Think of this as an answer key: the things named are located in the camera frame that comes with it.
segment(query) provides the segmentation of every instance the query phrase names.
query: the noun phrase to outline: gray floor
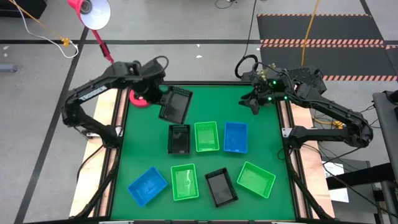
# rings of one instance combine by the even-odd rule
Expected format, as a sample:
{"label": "gray floor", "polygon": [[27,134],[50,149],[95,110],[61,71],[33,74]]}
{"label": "gray floor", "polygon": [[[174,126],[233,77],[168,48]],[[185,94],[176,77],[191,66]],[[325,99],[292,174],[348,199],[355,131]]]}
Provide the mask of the gray floor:
{"label": "gray floor", "polygon": [[[219,10],[214,1],[140,0],[111,2],[112,16],[100,34],[104,39],[245,39],[249,31],[252,1],[238,0],[231,8]],[[257,2],[257,13],[311,13],[316,0],[267,0]],[[398,40],[395,0],[367,0],[377,25],[386,40]],[[318,13],[364,13],[359,0],[322,0]],[[79,39],[83,26],[66,0],[49,1],[41,21],[71,39]],[[31,32],[46,33],[33,21]],[[0,39],[35,39],[23,28],[20,19],[0,18]],[[258,39],[254,20],[252,39]],[[249,53],[259,55],[257,45]],[[244,52],[244,45],[110,45],[115,60],[146,62],[166,55],[170,65],[167,80],[235,80],[233,70]],[[0,75],[0,219],[12,223],[24,195],[53,115],[71,60],[62,57],[52,45],[0,45],[1,62],[19,66],[15,74]],[[96,45],[85,45],[71,88],[101,75],[108,62]],[[244,64],[248,70],[250,64]],[[375,91],[395,90],[395,82],[327,82],[327,97],[354,110],[371,104]],[[84,106],[93,114],[95,100]],[[366,112],[376,119],[374,111]],[[322,143],[337,154],[349,150],[338,143]],[[75,189],[76,171],[81,163],[85,140],[74,130],[58,122],[39,182],[25,222],[67,218]],[[349,159],[369,160],[372,165],[388,161],[379,130],[371,145]],[[337,211],[350,219],[350,215]]]}

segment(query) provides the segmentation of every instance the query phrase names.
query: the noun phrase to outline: blue plastic tray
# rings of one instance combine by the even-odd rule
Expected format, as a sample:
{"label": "blue plastic tray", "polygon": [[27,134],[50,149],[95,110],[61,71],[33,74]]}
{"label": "blue plastic tray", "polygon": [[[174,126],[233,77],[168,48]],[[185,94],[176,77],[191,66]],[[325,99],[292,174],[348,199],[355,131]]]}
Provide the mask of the blue plastic tray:
{"label": "blue plastic tray", "polygon": [[224,151],[248,152],[248,125],[245,123],[225,123]]}
{"label": "blue plastic tray", "polygon": [[129,186],[129,192],[138,206],[143,207],[166,186],[167,182],[159,171],[151,167]]}

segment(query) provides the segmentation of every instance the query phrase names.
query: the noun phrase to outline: desk lamp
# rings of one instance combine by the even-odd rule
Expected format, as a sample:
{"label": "desk lamp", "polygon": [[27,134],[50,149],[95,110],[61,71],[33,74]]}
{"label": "desk lamp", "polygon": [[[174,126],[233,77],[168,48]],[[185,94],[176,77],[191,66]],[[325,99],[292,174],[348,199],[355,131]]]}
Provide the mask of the desk lamp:
{"label": "desk lamp", "polygon": [[108,47],[97,32],[111,18],[111,6],[109,2],[107,0],[68,0],[68,3],[72,9],[76,10],[77,16],[83,25],[93,32],[104,57],[111,63],[114,63]]}

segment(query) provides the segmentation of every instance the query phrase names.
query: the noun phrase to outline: green mat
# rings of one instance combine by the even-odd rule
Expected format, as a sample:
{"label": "green mat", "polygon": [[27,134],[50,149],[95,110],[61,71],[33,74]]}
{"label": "green mat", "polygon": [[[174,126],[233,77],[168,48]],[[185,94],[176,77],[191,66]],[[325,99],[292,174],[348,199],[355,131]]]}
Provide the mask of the green mat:
{"label": "green mat", "polygon": [[[169,125],[158,119],[159,106],[138,109],[129,106],[126,130],[116,183],[112,219],[135,220],[294,220],[286,164],[277,158],[282,148],[275,106],[262,107],[257,116],[249,108],[238,105],[250,86],[184,86],[193,91],[185,124],[191,125],[189,155],[167,154]],[[193,124],[216,121],[220,150],[196,152]],[[223,151],[225,122],[248,124],[248,153]],[[244,162],[249,161],[276,175],[268,199],[258,196],[236,183]],[[170,168],[195,164],[199,197],[173,200]],[[145,207],[139,208],[127,188],[151,166],[156,167],[169,185]],[[216,208],[205,174],[226,167],[239,200]]]}

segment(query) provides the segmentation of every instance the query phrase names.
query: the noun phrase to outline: power cord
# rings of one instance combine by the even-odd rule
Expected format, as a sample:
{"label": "power cord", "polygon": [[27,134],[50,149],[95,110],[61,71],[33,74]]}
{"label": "power cord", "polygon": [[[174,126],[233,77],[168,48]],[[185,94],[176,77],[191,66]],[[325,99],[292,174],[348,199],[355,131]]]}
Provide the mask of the power cord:
{"label": "power cord", "polygon": [[227,9],[227,8],[231,7],[234,4],[234,2],[235,2],[235,0],[230,0],[230,1],[228,1],[229,2],[229,6],[221,7],[221,6],[217,5],[218,1],[219,0],[214,2],[214,5],[217,7],[217,9]]}
{"label": "power cord", "polygon": [[358,150],[360,150],[360,149],[362,149],[362,147],[357,147],[356,149],[353,149],[353,150],[351,150],[351,151],[349,151],[349,152],[343,153],[342,155],[340,155],[340,156],[338,156],[338,157],[329,159],[328,161],[324,162],[324,164],[326,164],[326,163],[328,163],[328,162],[331,162],[331,161],[333,161],[333,160],[335,160],[335,159],[339,159],[339,158],[341,158],[341,157],[343,157],[343,156],[347,156],[348,154],[351,154],[351,153],[353,153],[353,152],[356,152],[356,151],[358,151]]}
{"label": "power cord", "polygon": [[[366,112],[366,111],[370,111],[370,110],[373,110],[373,109],[374,109],[374,105],[370,105],[365,110],[360,111],[360,113],[363,113],[363,112]],[[329,119],[329,118],[326,118],[325,116],[326,116],[325,114],[320,114],[320,115],[317,116],[317,111],[315,110],[315,113],[312,116],[312,119],[314,120],[314,122],[320,124],[323,129],[325,129],[323,124],[331,125],[331,128],[334,126],[337,129],[343,129],[343,123],[341,121],[337,121],[337,120],[334,120],[334,119]]]}
{"label": "power cord", "polygon": [[303,51],[302,51],[302,55],[301,55],[301,66],[304,66],[305,47],[307,46],[307,39],[308,39],[308,36],[310,34],[313,18],[315,17],[315,14],[317,13],[319,2],[320,2],[320,0],[317,0],[315,8],[313,9],[313,12],[312,12],[310,24],[308,25],[307,33],[305,34],[305,39],[304,39],[304,44],[303,44]]}
{"label": "power cord", "polygon": [[256,10],[256,4],[257,4],[257,0],[254,0],[253,11],[252,11],[252,13],[251,13],[251,21],[250,21],[250,28],[249,28],[248,41],[246,41],[246,49],[244,50],[243,57],[246,56],[246,54],[247,54],[247,52],[248,52],[249,41],[250,41],[250,33],[251,33],[251,27],[253,26],[254,11]]}
{"label": "power cord", "polygon": [[[321,144],[318,143],[318,146],[320,147],[319,150],[321,150],[321,151],[322,151],[322,149],[323,149],[323,150],[326,150],[326,151],[330,152],[331,154],[333,154],[335,157],[337,157],[337,155],[336,155],[334,152],[332,152],[331,150],[329,150],[329,149],[323,147]],[[323,151],[322,151],[322,153],[325,155],[326,158],[330,159]],[[338,160],[339,160],[341,163],[346,164],[347,166],[351,167],[351,168],[354,169],[354,170],[360,170],[359,168],[353,167],[353,166],[349,165],[348,163],[342,161],[341,158],[338,158]]]}
{"label": "power cord", "polygon": [[77,175],[76,175],[76,182],[79,181],[79,175],[80,175],[80,171],[81,169],[86,165],[86,163],[93,157],[95,156],[102,148],[104,147],[104,144],[102,144],[99,148],[97,148],[97,150],[95,150],[89,157],[87,157],[83,163],[80,165],[79,169],[77,170]]}
{"label": "power cord", "polygon": [[255,63],[256,63],[256,66],[253,65],[253,68],[255,68],[255,70],[257,70],[257,67],[258,67],[258,64],[257,64],[257,63],[259,62],[259,60],[258,60],[257,56],[254,55],[254,54],[246,55],[247,52],[248,52],[248,47],[249,47],[249,42],[250,42],[250,33],[251,33],[251,28],[252,28],[252,26],[253,26],[254,11],[256,10],[256,4],[257,4],[257,0],[254,0],[253,11],[252,11],[252,14],[251,14],[249,35],[248,35],[248,40],[246,41],[246,49],[244,50],[242,59],[241,59],[241,60],[238,62],[238,64],[236,64],[236,66],[235,66],[235,76],[236,76],[236,78],[239,78],[239,79],[242,79],[243,76],[240,75],[240,74],[238,73],[238,69],[239,69],[239,67],[241,66],[241,64],[242,64],[246,59],[248,59],[248,58],[254,59],[254,61],[255,61]]}
{"label": "power cord", "polygon": [[[279,159],[279,160],[282,160],[282,161],[284,161],[284,160],[286,159],[286,158],[282,158],[282,157],[280,156],[280,153],[283,152],[283,150],[284,150],[284,148],[280,149],[280,150],[278,151],[278,153],[277,153],[278,159]],[[293,152],[293,149],[290,149],[290,150],[288,151],[287,155],[288,155],[288,156],[291,156],[291,155],[292,155],[292,152]]]}
{"label": "power cord", "polygon": [[380,127],[374,127],[374,126],[372,126],[376,121],[378,121],[379,120],[379,118],[378,119],[376,119],[376,120],[374,120],[371,124],[370,124],[370,126],[372,127],[372,128],[380,128]]}
{"label": "power cord", "polygon": [[52,41],[52,40],[50,40],[50,39],[48,39],[48,38],[46,38],[46,37],[43,37],[43,36],[40,36],[40,35],[36,35],[36,34],[31,33],[31,32],[29,31],[29,29],[27,28],[26,21],[25,21],[25,17],[24,17],[24,14],[22,13],[23,11],[24,11],[25,14],[27,14],[29,17],[31,17],[34,21],[38,22],[43,28],[49,30],[50,32],[53,32],[53,33],[55,33],[55,32],[52,31],[52,30],[50,30],[50,29],[48,29],[48,28],[46,28],[40,21],[38,21],[37,19],[35,19],[35,18],[34,18],[33,16],[31,16],[28,12],[26,12],[23,8],[21,8],[21,7],[15,2],[15,0],[9,0],[9,2],[13,3],[13,4],[17,7],[19,13],[20,13],[21,16],[22,16],[22,20],[24,21],[25,29],[26,29],[26,31],[27,31],[30,35],[32,35],[32,36],[34,36],[34,37],[41,38],[41,39],[45,39],[45,40],[49,41],[51,44],[57,46],[57,47],[60,49],[62,55],[63,55],[65,58],[74,58],[74,57],[76,57],[76,55],[79,54],[79,49],[78,49],[78,47],[77,47],[69,38],[60,37],[60,39],[61,39],[61,41],[63,42],[63,45],[64,45],[64,46],[69,46],[69,44],[72,44],[72,45],[74,46],[74,48],[76,48],[76,53],[75,53],[73,56],[66,56],[65,53],[63,52],[63,50],[61,49],[61,47],[60,47],[57,43],[55,43],[54,41]]}
{"label": "power cord", "polygon": [[[79,131],[79,129],[77,129],[76,127],[74,127],[82,136],[86,137],[83,133],[81,133],[81,131]],[[120,137],[121,133],[123,132],[123,129],[120,130],[118,137]],[[77,175],[76,175],[76,182],[79,181],[79,175],[80,175],[80,171],[82,170],[82,168],[86,165],[86,163],[93,157],[95,156],[102,148],[104,147],[104,144],[102,144],[99,148],[97,148],[97,150],[95,150],[90,156],[88,156],[83,163],[80,165],[78,171],[77,171]]]}
{"label": "power cord", "polygon": [[[310,148],[314,149],[314,151],[316,151],[317,153],[319,153],[319,155],[321,155],[321,153],[320,153],[316,148],[314,148],[313,146],[310,146],[310,145],[307,145],[307,144],[304,144],[304,145],[307,146],[307,147],[310,147]],[[386,209],[380,207],[379,205],[377,205],[376,203],[372,202],[370,199],[368,199],[367,197],[365,197],[363,194],[361,194],[361,193],[359,193],[358,191],[356,191],[354,188],[352,188],[352,186],[348,185],[346,182],[342,181],[342,180],[341,180],[340,178],[338,178],[336,175],[332,174],[332,173],[325,167],[325,164],[326,164],[326,162],[324,162],[324,163],[322,164],[322,166],[323,166],[323,168],[325,169],[325,171],[326,171],[327,173],[329,173],[329,174],[330,174],[334,179],[336,179],[338,182],[342,183],[346,188],[352,190],[354,193],[356,193],[358,196],[360,196],[361,198],[363,198],[363,199],[365,199],[366,201],[368,201],[370,204],[372,204],[372,205],[375,206],[376,208],[382,210],[383,212],[386,212],[387,214],[389,214],[389,215],[391,215],[391,216],[393,216],[393,217],[398,218],[398,215],[396,215],[396,214],[394,214],[394,213],[391,213],[391,212],[389,212],[388,210],[386,210]]]}

